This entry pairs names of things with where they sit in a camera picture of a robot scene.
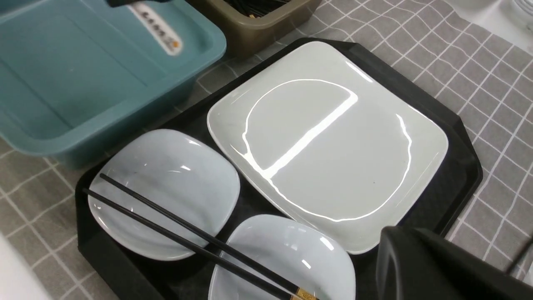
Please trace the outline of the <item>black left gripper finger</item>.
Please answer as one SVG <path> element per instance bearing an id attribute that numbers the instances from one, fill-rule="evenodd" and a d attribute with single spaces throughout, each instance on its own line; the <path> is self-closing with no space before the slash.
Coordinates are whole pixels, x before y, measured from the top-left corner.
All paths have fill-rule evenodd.
<path id="1" fill-rule="evenodd" d="M 426 229 L 381 230 L 379 300 L 531 300 L 530 285 Z"/>

